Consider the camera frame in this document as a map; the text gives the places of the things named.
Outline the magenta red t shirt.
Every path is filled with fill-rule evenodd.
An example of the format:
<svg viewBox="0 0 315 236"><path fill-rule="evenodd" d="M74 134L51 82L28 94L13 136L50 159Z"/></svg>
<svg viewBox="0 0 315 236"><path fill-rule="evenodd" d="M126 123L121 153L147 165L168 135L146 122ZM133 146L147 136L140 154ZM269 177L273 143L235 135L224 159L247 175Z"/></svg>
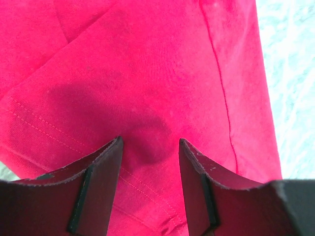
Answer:
<svg viewBox="0 0 315 236"><path fill-rule="evenodd" d="M117 136L111 236L188 234L181 138L280 179L255 1L1 1L1 162L34 178Z"/></svg>

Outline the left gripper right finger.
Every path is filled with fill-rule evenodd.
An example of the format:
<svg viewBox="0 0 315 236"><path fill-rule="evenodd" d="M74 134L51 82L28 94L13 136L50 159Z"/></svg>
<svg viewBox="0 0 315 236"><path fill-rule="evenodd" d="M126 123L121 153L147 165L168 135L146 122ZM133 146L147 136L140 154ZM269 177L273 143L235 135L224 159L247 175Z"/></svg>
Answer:
<svg viewBox="0 0 315 236"><path fill-rule="evenodd" d="M191 236L312 236L315 182L259 183L179 141L180 173Z"/></svg>

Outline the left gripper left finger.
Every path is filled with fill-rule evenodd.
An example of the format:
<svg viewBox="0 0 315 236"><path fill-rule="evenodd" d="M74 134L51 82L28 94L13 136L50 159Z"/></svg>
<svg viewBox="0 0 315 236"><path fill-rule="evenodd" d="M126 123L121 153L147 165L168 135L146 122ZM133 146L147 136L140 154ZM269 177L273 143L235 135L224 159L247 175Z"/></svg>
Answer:
<svg viewBox="0 0 315 236"><path fill-rule="evenodd" d="M106 235L122 155L123 140L117 137L94 153L35 179L1 181L1 235Z"/></svg>

